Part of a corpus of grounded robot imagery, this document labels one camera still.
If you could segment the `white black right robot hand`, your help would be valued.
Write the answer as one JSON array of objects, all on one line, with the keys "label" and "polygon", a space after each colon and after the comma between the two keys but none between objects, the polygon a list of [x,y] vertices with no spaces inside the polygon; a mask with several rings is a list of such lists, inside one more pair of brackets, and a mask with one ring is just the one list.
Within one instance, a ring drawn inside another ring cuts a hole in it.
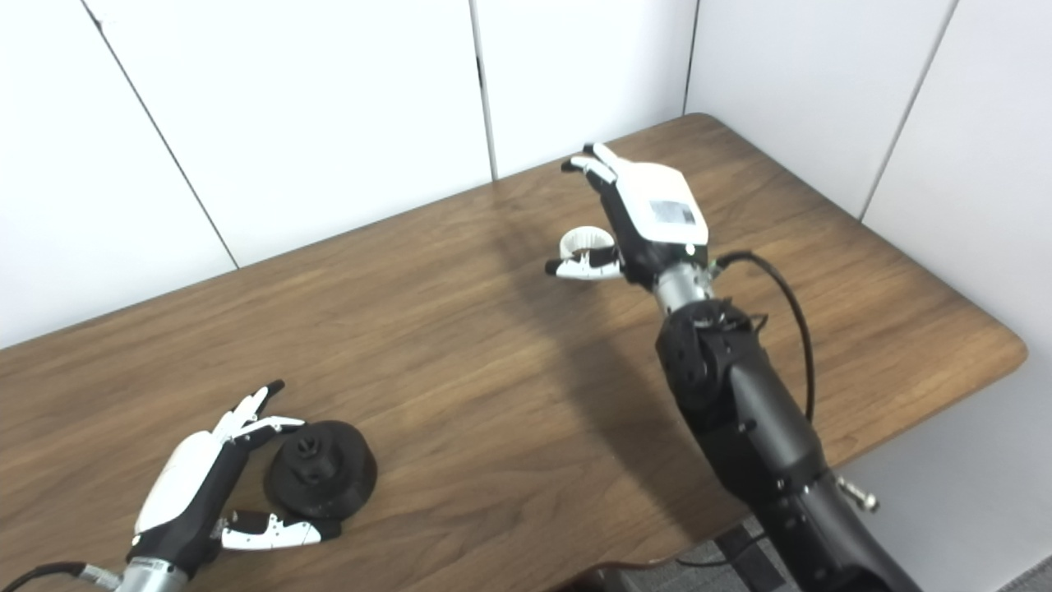
[{"label": "white black right robot hand", "polygon": [[545,263],[546,274],[582,281],[623,278],[651,292],[673,267],[707,262],[707,221],[679,169],[628,160],[598,142],[587,143],[560,169],[584,176],[610,229],[579,226],[564,234],[561,254]]}]

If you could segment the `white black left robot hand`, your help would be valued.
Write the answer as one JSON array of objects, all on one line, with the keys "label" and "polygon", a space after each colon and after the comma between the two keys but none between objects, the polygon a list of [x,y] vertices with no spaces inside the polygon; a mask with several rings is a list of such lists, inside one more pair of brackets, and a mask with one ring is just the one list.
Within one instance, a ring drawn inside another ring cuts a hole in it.
[{"label": "white black left robot hand", "polygon": [[120,591],[183,591],[223,551],[264,552],[337,539],[339,520],[297,520],[267,512],[224,514],[252,451],[306,426],[264,415],[283,380],[259,387],[210,430],[183,438],[148,493],[134,528]]}]

